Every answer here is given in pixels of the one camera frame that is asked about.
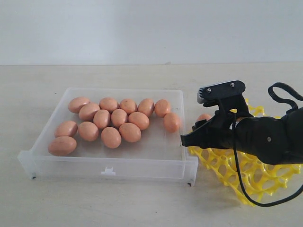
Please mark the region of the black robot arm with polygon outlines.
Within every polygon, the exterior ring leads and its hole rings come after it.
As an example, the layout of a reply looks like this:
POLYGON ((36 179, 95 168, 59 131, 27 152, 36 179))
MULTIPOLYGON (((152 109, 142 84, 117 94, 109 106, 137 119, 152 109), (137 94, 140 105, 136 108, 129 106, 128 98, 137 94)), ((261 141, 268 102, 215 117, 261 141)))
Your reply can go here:
POLYGON ((270 165, 303 162, 303 124, 299 113, 281 119, 238 117, 217 113, 210 120, 198 121, 193 131, 181 136, 184 147, 232 149, 256 156, 270 165))

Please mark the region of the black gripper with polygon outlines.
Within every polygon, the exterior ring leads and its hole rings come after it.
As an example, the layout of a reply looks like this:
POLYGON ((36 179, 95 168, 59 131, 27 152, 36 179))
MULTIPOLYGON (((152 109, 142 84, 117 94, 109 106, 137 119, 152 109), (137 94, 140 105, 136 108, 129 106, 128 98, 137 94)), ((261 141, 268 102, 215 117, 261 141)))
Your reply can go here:
POLYGON ((236 113, 227 115, 216 113, 210 120, 197 121, 192 132, 180 136, 184 147, 200 147, 202 149, 241 149, 241 140, 233 127, 241 121, 236 113))

